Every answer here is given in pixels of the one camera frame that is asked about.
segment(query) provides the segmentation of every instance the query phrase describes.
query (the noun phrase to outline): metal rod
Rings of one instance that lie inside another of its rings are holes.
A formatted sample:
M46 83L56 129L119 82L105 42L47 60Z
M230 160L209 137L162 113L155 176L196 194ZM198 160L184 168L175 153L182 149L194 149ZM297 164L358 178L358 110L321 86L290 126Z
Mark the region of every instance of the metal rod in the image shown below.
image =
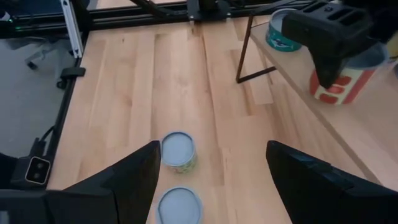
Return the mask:
M55 157L55 154L57 153L59 139L61 138L62 128L63 124L65 123L65 118L67 115L70 100L72 98L75 82L76 80L67 80L67 87L65 89L65 93L63 94L60 110L58 112L57 120L55 121L54 130L51 135L49 149L46 156Z
M159 7L164 7L166 9L179 11L187 9L186 2L173 2L173 3L160 3ZM114 7L110 9L93 9L89 10L92 19L104 19L104 18L116 18L116 17L124 17L124 16L137 16L142 14L148 14L145 10L143 10L139 6L126 6L126 7ZM51 23L51 22L63 22L63 14L59 13L50 13L50 14L38 14L34 15L34 19L31 21L32 24L40 24L40 23ZM17 16L16 22L21 24L26 24L30 21L30 16Z
M268 74L268 73L273 72L273 71L275 71L275 70L276 70L276 68L275 68L274 66L272 66L272 67L266 68L266 69L264 69L264 70L255 72L255 73L253 73L253 74L246 75L245 77L239 78L239 79L236 80L236 82L237 82L237 83L246 82L246 81L248 81L248 80L250 80L250 79L259 77L260 75Z
M248 25L246 26L246 33L244 35L241 58L239 59L238 71L236 72L236 77L235 77L235 80L236 80L237 83L240 83L239 81L240 81L240 78L241 78L244 57L246 56L246 50L248 49L248 43L249 43L249 38L250 38L250 30L251 30L251 24L253 23L253 19L254 19L254 15L250 15L249 16L249 20L248 20Z
M275 7L265 13L260 13L258 16L260 15L269 15L272 14L273 12L275 12L276 10L279 9L303 9L305 6L307 6L308 4L291 4L291 5L286 5L286 6L278 6ZM244 9L240 9L240 10L235 10L235 11L231 11L231 17L232 18L237 18L237 17L246 17L248 15L250 15L250 13L257 7L245 7Z
M117 29L124 27L134 26L149 26L156 24L166 24L175 22L188 22L187 16L175 16L171 18L158 18L158 17L147 17L147 18L131 18L131 19L118 19L116 21L102 21L95 22L91 30L104 30L104 29Z
M67 23L73 55L75 58L81 58L83 56L83 44L81 43L80 31L76 21L73 2L70 0L60 0L60 4L62 5L63 15L65 16L65 22Z

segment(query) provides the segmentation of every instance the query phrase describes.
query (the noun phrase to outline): wooden table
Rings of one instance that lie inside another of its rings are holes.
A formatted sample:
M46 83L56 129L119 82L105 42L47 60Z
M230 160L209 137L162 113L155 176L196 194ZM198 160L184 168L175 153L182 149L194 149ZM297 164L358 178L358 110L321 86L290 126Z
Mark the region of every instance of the wooden table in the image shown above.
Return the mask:
M91 32L49 188L73 185L175 130L193 136L198 164L184 175L162 166L152 208L167 189L188 186L203 202L203 223L290 223L266 161L270 139L364 177L278 72L235 83L246 23ZM247 59L243 75L272 66L253 42Z
M306 47L283 53L270 47L268 24L252 28L251 37L321 123L372 181L398 190L398 79L390 66L376 71L350 105L329 105L309 94L314 64Z

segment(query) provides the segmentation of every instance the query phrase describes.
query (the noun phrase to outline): red and white cup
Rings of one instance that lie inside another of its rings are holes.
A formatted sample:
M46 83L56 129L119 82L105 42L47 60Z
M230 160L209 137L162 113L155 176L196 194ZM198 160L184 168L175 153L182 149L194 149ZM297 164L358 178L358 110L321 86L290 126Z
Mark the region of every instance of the red and white cup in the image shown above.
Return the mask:
M310 93L316 99L333 105L352 103L376 69L388 60L386 46L377 43L352 57L329 89L319 85L317 71L314 70L310 79Z

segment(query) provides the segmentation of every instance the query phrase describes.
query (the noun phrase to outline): tin can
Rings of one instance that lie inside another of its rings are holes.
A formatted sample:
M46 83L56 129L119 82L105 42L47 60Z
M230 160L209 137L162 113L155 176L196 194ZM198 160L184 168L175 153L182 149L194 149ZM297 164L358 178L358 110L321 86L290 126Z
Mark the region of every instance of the tin can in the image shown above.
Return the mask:
M201 224L203 205L199 196L188 187L173 187L159 200L156 210L158 224Z
M316 99L333 105L352 103L376 69L388 60L386 46L377 43L350 58L339 78L329 89L319 85L317 71L314 70L310 78L310 93Z
M176 173L190 172L197 163L192 137L182 131L166 135L162 140L162 162Z
M268 31L266 34L267 43L281 52L293 52L301 48L301 44L290 40L282 35L283 18L294 9L279 9L271 15Z

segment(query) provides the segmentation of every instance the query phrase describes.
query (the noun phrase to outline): gray can lid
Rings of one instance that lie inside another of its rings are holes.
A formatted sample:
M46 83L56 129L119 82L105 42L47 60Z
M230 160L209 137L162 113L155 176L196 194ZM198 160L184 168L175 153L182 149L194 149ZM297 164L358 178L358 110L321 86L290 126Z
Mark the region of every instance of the gray can lid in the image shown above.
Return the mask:
M186 187L174 187L166 191L156 211L158 224L199 224L201 217L201 200Z
M276 10L271 15L271 26L274 27L275 30L282 32L282 21L284 17L290 12L295 9L279 9Z
M193 157L194 153L193 139L187 133L172 132L162 140L162 160L167 165L183 165Z

